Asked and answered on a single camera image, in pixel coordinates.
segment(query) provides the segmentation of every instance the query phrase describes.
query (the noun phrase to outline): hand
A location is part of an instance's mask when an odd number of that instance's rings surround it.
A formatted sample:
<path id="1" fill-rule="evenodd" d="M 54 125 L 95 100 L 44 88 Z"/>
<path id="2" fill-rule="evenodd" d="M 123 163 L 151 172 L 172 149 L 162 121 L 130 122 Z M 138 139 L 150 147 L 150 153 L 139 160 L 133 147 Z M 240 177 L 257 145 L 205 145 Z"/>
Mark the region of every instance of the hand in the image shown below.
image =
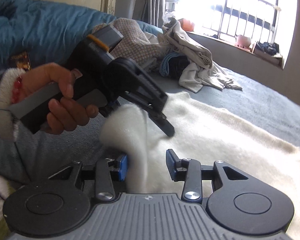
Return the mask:
<path id="1" fill-rule="evenodd" d="M 61 134 L 64 130 L 73 131 L 77 125 L 84 126 L 90 118 L 98 115 L 99 110 L 96 106 L 89 105 L 85 109 L 72 99 L 75 72 L 55 63 L 41 65 L 22 75 L 19 101 L 52 81 L 59 84 L 64 97 L 60 102 L 56 99 L 51 99 L 49 102 L 50 113 L 47 115 L 49 128 L 45 130 L 47 133 Z"/>

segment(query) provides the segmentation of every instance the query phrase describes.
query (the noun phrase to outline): blue duvet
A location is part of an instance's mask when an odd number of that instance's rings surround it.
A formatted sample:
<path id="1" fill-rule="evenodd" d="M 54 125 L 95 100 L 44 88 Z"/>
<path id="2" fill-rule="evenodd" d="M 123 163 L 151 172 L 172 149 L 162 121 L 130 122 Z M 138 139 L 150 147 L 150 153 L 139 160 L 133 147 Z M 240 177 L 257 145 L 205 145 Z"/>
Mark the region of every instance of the blue duvet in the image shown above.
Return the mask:
<path id="1" fill-rule="evenodd" d="M 93 27 L 116 17 L 97 10 L 41 0 L 0 0 L 0 68 L 27 50 L 32 66 L 64 63 Z M 159 28 L 138 22 L 157 35 Z"/>

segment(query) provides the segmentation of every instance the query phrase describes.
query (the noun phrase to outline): white sheepskin rug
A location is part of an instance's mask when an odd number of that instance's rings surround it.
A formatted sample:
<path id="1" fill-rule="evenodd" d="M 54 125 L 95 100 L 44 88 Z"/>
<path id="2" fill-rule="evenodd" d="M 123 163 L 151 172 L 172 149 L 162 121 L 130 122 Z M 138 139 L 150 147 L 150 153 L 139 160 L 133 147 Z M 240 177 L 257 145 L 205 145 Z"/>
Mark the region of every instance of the white sheepskin rug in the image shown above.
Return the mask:
<path id="1" fill-rule="evenodd" d="M 287 234 L 300 240 L 300 148 L 186 92 L 170 94 L 163 112 L 175 128 L 172 138 L 134 105 L 120 107 L 103 125 L 101 142 L 128 154 L 130 193 L 181 195 L 183 182 L 173 182 L 166 167 L 167 149 L 205 165 L 223 160 L 290 197 L 295 214 Z M 212 193 L 210 181 L 203 181 L 203 193 Z"/>

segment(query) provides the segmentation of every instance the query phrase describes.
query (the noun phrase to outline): blue folded towel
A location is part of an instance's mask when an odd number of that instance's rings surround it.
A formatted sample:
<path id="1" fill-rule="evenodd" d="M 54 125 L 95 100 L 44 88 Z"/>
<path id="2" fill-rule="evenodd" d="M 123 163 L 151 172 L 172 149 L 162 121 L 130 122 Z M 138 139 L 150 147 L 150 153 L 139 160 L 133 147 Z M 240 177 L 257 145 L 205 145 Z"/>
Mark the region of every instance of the blue folded towel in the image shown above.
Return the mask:
<path id="1" fill-rule="evenodd" d="M 162 75 L 163 77 L 169 76 L 169 59 L 171 59 L 173 57 L 179 57 L 181 55 L 182 54 L 180 54 L 180 53 L 172 52 L 172 53 L 168 54 L 167 56 L 165 56 L 159 67 L 160 75 Z"/>

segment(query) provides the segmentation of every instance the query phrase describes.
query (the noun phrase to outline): gray curtain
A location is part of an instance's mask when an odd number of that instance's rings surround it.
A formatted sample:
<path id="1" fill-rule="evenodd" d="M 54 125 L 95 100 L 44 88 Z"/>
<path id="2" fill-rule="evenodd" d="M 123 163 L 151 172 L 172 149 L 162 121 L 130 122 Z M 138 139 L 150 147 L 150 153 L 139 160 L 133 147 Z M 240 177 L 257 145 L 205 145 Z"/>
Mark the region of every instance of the gray curtain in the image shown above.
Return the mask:
<path id="1" fill-rule="evenodd" d="M 132 18 L 161 27 L 164 8 L 165 0 L 136 0 Z"/>

